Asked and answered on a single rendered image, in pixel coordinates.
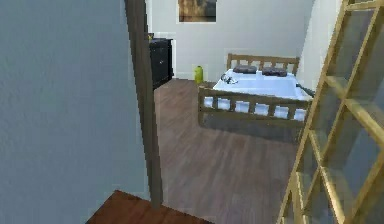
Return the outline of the black chest of drawers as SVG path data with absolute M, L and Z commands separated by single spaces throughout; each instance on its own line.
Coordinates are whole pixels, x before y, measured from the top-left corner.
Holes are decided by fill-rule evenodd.
M 172 67 L 171 39 L 154 38 L 149 42 L 153 88 L 170 81 L 174 75 Z

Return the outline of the dark grey pillow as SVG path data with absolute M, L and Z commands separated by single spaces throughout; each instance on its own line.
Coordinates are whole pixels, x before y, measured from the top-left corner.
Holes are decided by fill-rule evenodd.
M 262 74 L 265 76 L 286 77 L 287 71 L 284 68 L 265 67 Z
M 257 72 L 257 68 L 249 65 L 238 65 L 233 69 L 233 71 L 235 73 L 255 74 Z

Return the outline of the wooden bed with white sheet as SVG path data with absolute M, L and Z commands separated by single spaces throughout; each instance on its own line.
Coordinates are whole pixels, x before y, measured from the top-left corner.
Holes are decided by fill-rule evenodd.
M 198 122 L 202 124 L 207 115 L 212 115 L 268 125 L 303 127 L 314 92 L 296 79 L 299 62 L 298 57 L 230 53 L 227 71 L 223 74 L 233 77 L 237 83 L 227 84 L 221 79 L 215 84 L 201 83 L 197 91 Z M 257 72 L 235 73 L 233 69 L 238 65 L 255 66 Z M 262 74 L 265 67 L 284 68 L 287 76 L 265 76 Z

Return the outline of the wooden door with glass panes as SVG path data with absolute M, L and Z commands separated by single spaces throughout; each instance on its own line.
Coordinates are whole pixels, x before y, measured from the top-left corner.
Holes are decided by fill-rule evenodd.
M 384 0 L 342 0 L 276 224 L 384 224 Z

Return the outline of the dark brown door frame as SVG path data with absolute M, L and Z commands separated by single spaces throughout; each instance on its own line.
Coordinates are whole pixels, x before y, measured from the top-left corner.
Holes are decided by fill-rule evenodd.
M 124 3 L 146 160 L 150 202 L 154 208 L 160 208 L 163 203 L 163 189 L 146 21 L 146 5 L 145 0 L 124 0 Z

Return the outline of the framed brown wall picture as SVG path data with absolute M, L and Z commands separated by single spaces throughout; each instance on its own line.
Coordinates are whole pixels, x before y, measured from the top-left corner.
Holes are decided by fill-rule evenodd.
M 215 22 L 217 0 L 178 0 L 180 22 Z

